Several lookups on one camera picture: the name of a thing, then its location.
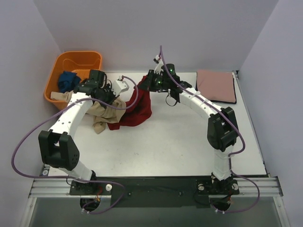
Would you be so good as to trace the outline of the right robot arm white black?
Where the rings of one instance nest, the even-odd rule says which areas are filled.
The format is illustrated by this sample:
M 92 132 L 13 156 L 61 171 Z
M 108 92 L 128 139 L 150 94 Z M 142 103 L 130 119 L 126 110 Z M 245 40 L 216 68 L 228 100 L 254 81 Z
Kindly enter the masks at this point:
M 204 98 L 190 83 L 180 79 L 174 64 L 166 64 L 160 72 L 149 70 L 138 88 L 149 92 L 167 93 L 176 103 L 189 107 L 208 120 L 207 140 L 214 149 L 211 188 L 215 193 L 226 191 L 227 179 L 232 176 L 229 154 L 233 151 L 238 137 L 234 110 L 230 107 L 220 107 Z

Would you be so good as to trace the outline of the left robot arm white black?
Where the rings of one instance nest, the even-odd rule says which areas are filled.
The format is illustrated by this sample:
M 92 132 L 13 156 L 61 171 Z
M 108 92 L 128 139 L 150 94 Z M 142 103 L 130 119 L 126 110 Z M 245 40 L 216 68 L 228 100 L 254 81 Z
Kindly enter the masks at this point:
M 80 189 L 87 195 L 94 194 L 98 186 L 93 180 L 93 171 L 80 161 L 80 152 L 73 137 L 82 118 L 94 103 L 86 98 L 112 104 L 114 95 L 106 81 L 105 72 L 90 70 L 89 78 L 75 86 L 67 105 L 69 109 L 60 115 L 48 131 L 41 131 L 38 135 L 42 162 L 82 181 Z

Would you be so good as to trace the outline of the red t shirt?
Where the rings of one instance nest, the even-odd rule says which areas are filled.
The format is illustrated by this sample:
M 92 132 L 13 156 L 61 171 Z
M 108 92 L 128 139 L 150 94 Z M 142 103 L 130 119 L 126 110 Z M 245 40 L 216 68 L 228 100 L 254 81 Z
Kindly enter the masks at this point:
M 126 108 L 134 103 L 133 106 L 131 106 L 129 109 L 124 110 L 114 109 L 116 112 L 117 120 L 113 123 L 107 124 L 110 130 L 119 130 L 121 126 L 135 127 L 142 124 L 144 121 L 151 117 L 152 108 L 150 92 L 142 90 L 140 88 L 138 91 L 139 94 L 136 101 L 135 98 L 137 96 L 137 92 L 134 88 L 130 100 L 127 102 L 122 101 L 122 106 L 119 106 L 119 108 Z

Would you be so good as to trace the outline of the beige t shirt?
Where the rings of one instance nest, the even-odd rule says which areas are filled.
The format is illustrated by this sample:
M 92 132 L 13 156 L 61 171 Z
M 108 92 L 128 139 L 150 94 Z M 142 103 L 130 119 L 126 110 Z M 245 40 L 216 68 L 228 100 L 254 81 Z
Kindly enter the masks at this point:
M 64 101 L 65 103 L 70 102 L 73 91 L 60 93 L 52 92 L 51 99 L 57 101 Z M 126 102 L 117 98 L 112 106 L 123 108 L 123 110 L 113 109 L 111 107 L 102 107 L 100 103 L 95 102 L 92 107 L 86 112 L 86 114 L 93 116 L 93 129 L 96 134 L 100 134 L 106 129 L 107 123 L 118 123 L 122 116 L 126 112 Z

